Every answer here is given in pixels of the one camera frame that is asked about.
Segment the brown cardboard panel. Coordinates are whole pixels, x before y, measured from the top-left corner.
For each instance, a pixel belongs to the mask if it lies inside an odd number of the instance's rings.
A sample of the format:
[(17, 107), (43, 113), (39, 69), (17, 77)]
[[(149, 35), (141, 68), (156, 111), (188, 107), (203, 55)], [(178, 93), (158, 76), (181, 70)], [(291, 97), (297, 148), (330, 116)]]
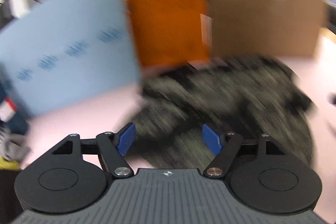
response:
[(208, 0), (211, 54), (311, 57), (326, 22), (324, 0)]

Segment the light blue foam board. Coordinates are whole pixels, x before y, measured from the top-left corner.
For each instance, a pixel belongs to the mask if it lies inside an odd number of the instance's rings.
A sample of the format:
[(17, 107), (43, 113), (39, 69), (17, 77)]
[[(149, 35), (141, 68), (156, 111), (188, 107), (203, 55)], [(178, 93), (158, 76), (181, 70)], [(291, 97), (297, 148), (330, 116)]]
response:
[(122, 0), (46, 0), (1, 30), (1, 81), (27, 118), (139, 78)]

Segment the dark blue cylindrical container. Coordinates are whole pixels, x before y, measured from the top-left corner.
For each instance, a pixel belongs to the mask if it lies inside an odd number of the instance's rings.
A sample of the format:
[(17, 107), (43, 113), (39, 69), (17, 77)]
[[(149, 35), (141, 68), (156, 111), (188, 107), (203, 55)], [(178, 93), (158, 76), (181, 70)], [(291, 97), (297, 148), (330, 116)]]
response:
[(3, 84), (1, 90), (1, 125), (5, 125), (10, 132), (25, 135), (29, 129), (29, 124), (19, 112), (14, 101), (7, 95)]

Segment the yellow and grey gloves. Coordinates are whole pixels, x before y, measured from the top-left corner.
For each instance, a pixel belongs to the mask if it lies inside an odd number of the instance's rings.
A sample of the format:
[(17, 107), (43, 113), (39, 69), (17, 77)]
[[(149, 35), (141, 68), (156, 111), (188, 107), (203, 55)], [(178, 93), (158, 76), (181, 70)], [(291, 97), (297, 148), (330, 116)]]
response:
[(5, 125), (1, 126), (1, 170), (20, 170), (30, 151), (25, 135), (14, 134)]

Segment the camouflage patterned garment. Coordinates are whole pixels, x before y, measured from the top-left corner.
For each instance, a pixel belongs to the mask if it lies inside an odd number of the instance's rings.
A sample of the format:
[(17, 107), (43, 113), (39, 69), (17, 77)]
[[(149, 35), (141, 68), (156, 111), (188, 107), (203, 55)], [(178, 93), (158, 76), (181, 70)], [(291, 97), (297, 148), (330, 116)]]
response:
[(306, 113), (312, 102), (294, 76), (281, 61), (248, 56), (149, 77), (142, 86), (146, 105), (132, 119), (137, 133), (128, 154), (162, 169), (205, 169), (213, 159), (202, 139), (202, 126), (209, 123), (246, 139), (268, 134), (310, 164)]

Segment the orange board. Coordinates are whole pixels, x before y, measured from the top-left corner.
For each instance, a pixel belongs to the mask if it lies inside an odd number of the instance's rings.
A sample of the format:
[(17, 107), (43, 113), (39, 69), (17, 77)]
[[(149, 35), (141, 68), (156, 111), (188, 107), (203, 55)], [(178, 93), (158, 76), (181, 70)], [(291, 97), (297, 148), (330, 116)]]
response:
[(143, 67), (205, 61), (202, 38), (206, 0), (126, 0), (139, 62)]

